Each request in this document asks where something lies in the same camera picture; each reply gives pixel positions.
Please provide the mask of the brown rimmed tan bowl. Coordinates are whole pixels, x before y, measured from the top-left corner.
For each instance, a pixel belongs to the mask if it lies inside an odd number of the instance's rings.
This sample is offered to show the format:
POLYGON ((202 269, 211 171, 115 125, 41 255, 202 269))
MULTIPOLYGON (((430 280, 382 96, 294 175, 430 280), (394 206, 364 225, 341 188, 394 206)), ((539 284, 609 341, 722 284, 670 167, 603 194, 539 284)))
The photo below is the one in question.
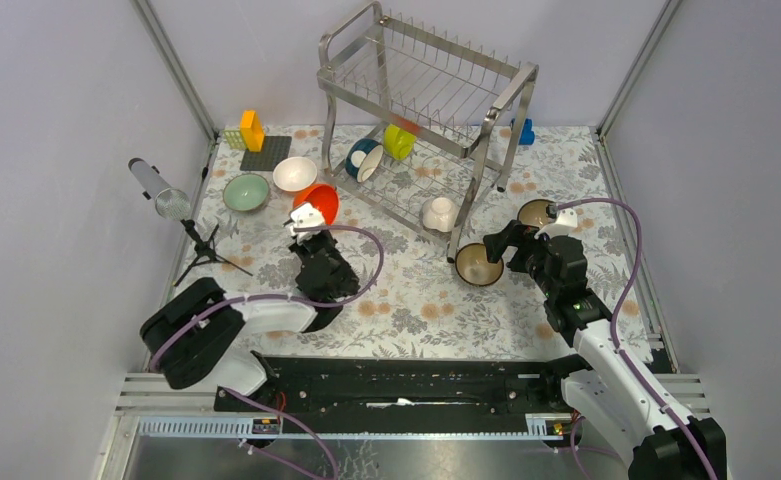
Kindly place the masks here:
POLYGON ((462 247, 455 256, 455 271, 467 284, 486 287, 496 283, 503 275, 504 262, 491 263, 482 243, 470 243, 462 247))

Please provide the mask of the orange bowl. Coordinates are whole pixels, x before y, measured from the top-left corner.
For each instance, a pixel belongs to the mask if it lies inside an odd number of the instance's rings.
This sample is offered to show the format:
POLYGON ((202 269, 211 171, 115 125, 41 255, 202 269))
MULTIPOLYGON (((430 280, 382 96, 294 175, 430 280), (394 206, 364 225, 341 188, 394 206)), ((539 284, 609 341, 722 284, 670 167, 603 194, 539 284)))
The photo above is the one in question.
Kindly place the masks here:
POLYGON ((303 203, 309 203, 321 212, 327 225, 335 223, 340 208, 340 199, 334 186, 322 183, 311 185, 294 197, 293 208, 297 208, 303 203))

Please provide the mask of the white orange-rimmed bowl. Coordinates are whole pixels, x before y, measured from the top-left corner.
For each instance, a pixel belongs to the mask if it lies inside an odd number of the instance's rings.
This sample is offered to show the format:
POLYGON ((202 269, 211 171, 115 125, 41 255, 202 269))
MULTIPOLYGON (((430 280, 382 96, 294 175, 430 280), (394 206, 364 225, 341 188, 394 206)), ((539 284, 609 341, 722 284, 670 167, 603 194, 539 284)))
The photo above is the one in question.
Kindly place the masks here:
POLYGON ((311 186, 317 176, 318 168, 314 161, 295 156, 276 165, 273 170, 273 183, 278 189, 295 194, 311 186))

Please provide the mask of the mint green floral bowl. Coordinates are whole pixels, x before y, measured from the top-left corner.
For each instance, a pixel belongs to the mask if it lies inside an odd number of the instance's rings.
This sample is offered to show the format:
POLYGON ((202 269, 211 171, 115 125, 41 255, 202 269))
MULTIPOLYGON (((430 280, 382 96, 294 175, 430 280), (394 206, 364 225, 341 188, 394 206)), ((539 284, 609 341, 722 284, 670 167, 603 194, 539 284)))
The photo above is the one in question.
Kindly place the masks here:
POLYGON ((223 202, 236 212, 253 212, 266 206, 270 198, 269 182, 255 173, 231 179, 223 189, 223 202))

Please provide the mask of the dark blue bowl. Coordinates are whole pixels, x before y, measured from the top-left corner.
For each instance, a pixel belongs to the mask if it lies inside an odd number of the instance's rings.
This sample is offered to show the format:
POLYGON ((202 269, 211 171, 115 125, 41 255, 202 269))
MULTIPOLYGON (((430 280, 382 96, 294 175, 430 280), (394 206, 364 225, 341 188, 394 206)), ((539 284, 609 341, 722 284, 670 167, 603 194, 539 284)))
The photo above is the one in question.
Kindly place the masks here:
POLYGON ((372 138, 357 140, 344 161, 346 173, 358 183, 368 180, 377 170, 384 154, 381 143, 372 138))

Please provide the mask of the yellow-green bowl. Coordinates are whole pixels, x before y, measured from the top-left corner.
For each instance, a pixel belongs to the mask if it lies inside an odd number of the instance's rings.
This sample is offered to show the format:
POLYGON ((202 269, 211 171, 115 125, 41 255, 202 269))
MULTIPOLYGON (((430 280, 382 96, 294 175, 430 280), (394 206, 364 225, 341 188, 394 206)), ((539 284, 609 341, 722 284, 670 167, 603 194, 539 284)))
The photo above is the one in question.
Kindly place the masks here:
POLYGON ((394 160, 404 160, 412 152, 417 137, 393 124, 385 128, 383 146, 385 152, 394 160))

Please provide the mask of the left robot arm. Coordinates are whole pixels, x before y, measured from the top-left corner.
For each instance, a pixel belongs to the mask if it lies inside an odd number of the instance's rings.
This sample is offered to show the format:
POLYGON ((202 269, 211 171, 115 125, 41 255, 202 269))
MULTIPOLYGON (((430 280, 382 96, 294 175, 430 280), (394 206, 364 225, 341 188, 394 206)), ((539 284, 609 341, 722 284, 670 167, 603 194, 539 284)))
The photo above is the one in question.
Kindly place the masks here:
POLYGON ((174 390, 230 386, 251 410, 267 409, 275 401, 274 381, 255 355, 236 353, 231 345, 242 332, 328 327, 360 291, 359 277, 336 244, 330 231, 321 230, 290 245, 300 260, 294 297, 262 293, 244 303, 211 277, 196 280, 142 324, 139 336, 152 354, 150 367, 174 390))

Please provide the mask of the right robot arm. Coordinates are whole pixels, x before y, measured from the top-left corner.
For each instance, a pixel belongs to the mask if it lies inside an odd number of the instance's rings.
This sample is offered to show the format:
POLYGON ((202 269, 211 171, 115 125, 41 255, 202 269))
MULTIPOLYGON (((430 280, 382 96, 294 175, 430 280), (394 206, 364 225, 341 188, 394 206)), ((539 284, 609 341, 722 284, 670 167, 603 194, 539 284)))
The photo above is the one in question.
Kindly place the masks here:
POLYGON ((580 240, 549 237, 510 221, 484 236, 487 260, 516 252, 507 267, 526 273, 543 292, 552 328, 575 355, 539 386, 549 410, 578 411, 613 447, 631 479, 726 479, 726 435, 678 401, 617 337, 613 314, 589 287, 580 240))

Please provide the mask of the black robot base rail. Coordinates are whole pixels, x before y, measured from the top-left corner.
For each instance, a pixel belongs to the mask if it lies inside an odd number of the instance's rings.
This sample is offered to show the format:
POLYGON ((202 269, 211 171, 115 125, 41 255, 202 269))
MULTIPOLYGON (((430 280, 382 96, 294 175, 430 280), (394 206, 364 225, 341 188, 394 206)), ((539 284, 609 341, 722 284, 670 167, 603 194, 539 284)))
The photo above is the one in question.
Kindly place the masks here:
POLYGON ((317 433, 514 434, 529 414, 569 416, 561 383, 590 370, 578 355, 547 362, 266 356, 271 377, 250 406, 223 389, 214 409, 283 406, 317 433))

